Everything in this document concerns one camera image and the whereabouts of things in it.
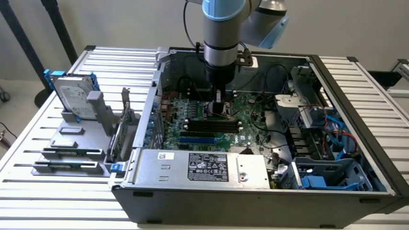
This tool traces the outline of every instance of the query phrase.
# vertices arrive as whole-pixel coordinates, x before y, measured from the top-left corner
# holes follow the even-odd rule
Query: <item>metal slat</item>
[[[99,85],[99,89],[102,91],[102,93],[106,92],[113,92],[113,93],[118,93],[122,91],[122,88],[125,86],[109,86],[109,85]],[[147,87],[129,87],[126,86],[126,88],[129,89],[130,93],[141,93],[141,94],[147,94],[149,88]]]
[[[364,124],[368,128],[371,128],[371,127],[406,128],[407,127],[407,125],[404,123],[403,124],[395,124],[395,123],[364,122]]]
[[[407,128],[398,127],[368,127],[370,132],[384,132],[384,133],[409,133]]]
[[[409,174],[409,163],[406,161],[392,161],[392,164],[400,174]]]
[[[150,67],[121,67],[121,66],[105,66],[105,65],[86,65],[81,67],[81,71],[93,71],[98,69],[99,71],[111,71],[111,72],[150,72],[153,73],[157,68]]]
[[[391,107],[384,102],[350,102],[355,109],[391,110]]]
[[[155,57],[153,55],[131,55],[131,54],[117,54],[117,55],[109,55],[109,54],[99,54],[99,53],[91,53],[87,56],[89,60],[133,60],[133,61],[150,61],[155,62]]]
[[[391,119],[399,118],[396,114],[375,114],[375,113],[358,113],[358,114],[360,118],[364,118],[364,117],[382,117],[382,118],[391,118]]]
[[[340,87],[371,88],[371,85],[363,81],[336,80],[336,83]]]
[[[370,110],[370,109],[356,109],[358,114],[383,114],[399,117],[398,114],[392,110]]]
[[[387,133],[387,132],[371,132],[376,138],[409,138],[409,133]]]
[[[0,216],[6,219],[75,219],[126,221],[126,213],[121,210],[69,210],[69,209],[29,209],[2,208]]]
[[[384,102],[383,98],[378,95],[344,94],[344,96],[351,102]]]
[[[347,61],[346,57],[319,56],[319,58],[321,60],[330,59],[330,60],[346,60]]]
[[[113,65],[113,66],[146,66],[146,67],[154,67],[155,62],[154,60],[146,60],[146,61],[133,61],[133,60],[103,60],[101,58],[91,59],[89,58],[85,61],[85,65]]]
[[[336,80],[336,81],[363,81],[366,82],[364,78],[362,76],[356,76],[356,75],[335,75],[332,74],[332,78]]]
[[[355,69],[354,66],[350,63],[325,63],[325,67],[331,70],[331,69]]]
[[[78,71],[77,74],[89,74],[89,71]],[[93,71],[97,79],[115,78],[115,79],[134,79],[134,80],[149,80],[151,79],[151,73],[118,73],[109,71]]]
[[[61,200],[2,200],[2,208],[25,208],[25,209],[101,209],[122,210],[119,203],[115,201],[61,201]]]
[[[363,122],[379,122],[379,123],[392,123],[392,124],[406,124],[400,119],[387,119],[387,118],[362,118]]]
[[[383,149],[390,160],[392,161],[409,161],[409,150],[403,149]]]
[[[71,190],[71,191],[95,191],[109,192],[107,184],[75,184],[75,183],[0,183],[0,189],[30,189],[30,190]]]
[[[346,59],[326,59],[326,58],[321,58],[323,64],[343,64],[343,65],[350,65],[348,60]]]
[[[409,151],[409,138],[376,138],[384,148],[406,148]]]
[[[378,95],[376,91],[371,88],[350,88],[350,87],[340,87],[340,90],[344,94],[371,94]]]
[[[110,191],[85,192],[66,190],[0,190],[0,199],[29,199],[29,200],[101,200],[115,201]]]
[[[150,80],[133,80],[133,79],[115,79],[115,78],[101,78],[97,80],[99,85],[122,85],[131,87],[149,87],[151,84]]]
[[[330,74],[360,76],[360,73],[355,69],[329,69],[329,72]]]
[[[409,224],[409,214],[371,214],[356,221],[367,224]]]

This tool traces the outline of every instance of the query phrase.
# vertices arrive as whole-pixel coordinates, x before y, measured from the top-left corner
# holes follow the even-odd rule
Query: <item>red wire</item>
[[[352,139],[352,151],[355,152],[356,151],[356,139],[355,139],[355,137],[350,133],[346,133],[344,131],[342,131],[342,134]]]
[[[171,92],[171,93],[169,94],[169,96],[167,96],[167,100],[170,100],[173,93],[174,93],[174,92]]]

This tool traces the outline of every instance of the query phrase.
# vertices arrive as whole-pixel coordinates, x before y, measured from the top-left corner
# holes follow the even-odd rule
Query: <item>silver sheet metal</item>
[[[122,86],[130,88],[131,108],[141,111],[146,88],[154,65],[155,50],[97,47],[83,51],[70,72],[94,71],[106,104],[119,112]],[[325,63],[350,65],[344,57],[321,57]],[[62,106],[54,93],[39,108],[18,139],[0,161],[0,229],[237,229],[210,226],[138,225],[127,220],[107,187],[107,178],[33,176],[30,164],[39,158],[62,118]],[[358,109],[359,114],[386,114],[395,117],[394,110]],[[370,127],[372,132],[387,133],[403,128]],[[409,153],[404,149],[384,149],[403,178],[409,180]],[[372,214],[348,225],[344,230],[406,230],[409,207],[392,214]]]

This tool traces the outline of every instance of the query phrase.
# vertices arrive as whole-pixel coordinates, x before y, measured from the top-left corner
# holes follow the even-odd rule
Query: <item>power supply label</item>
[[[189,153],[187,179],[229,182],[227,155]]]

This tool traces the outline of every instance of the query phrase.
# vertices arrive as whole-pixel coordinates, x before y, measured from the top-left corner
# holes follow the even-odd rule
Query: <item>blue plastic latch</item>
[[[279,37],[282,35],[283,29],[285,29],[286,24],[287,24],[287,20],[289,20],[287,16],[281,18],[279,22],[277,23],[277,25],[274,26],[274,28],[271,29],[271,31],[269,32],[269,34],[266,35],[263,40],[261,41],[258,47],[261,47],[263,49],[271,49],[273,48],[274,44],[277,43],[277,41],[279,40]]]
[[[94,90],[94,91],[101,91],[101,90],[99,90],[99,85],[97,84],[95,75],[94,75],[93,72],[90,72],[89,77],[90,77],[91,83],[93,83],[93,85],[91,85],[93,90]]]
[[[47,85],[49,85],[50,89],[51,89],[51,90],[55,90],[55,88],[53,87],[51,80],[50,80],[50,78],[49,78],[49,69],[43,70],[43,78],[45,78],[45,80],[46,80],[46,82],[47,82]]]
[[[358,183],[351,183],[346,186],[326,186],[322,176],[303,176],[301,178],[301,183],[305,189],[314,189],[314,190],[354,191],[359,186]]]
[[[110,172],[111,173],[119,173],[122,171],[122,164],[111,164],[110,165]]]
[[[59,71],[59,70],[55,70],[50,73],[51,76],[57,76],[57,77],[61,77],[65,75],[65,71]]]
[[[301,178],[305,189],[326,189],[326,183],[322,176],[305,176]]]

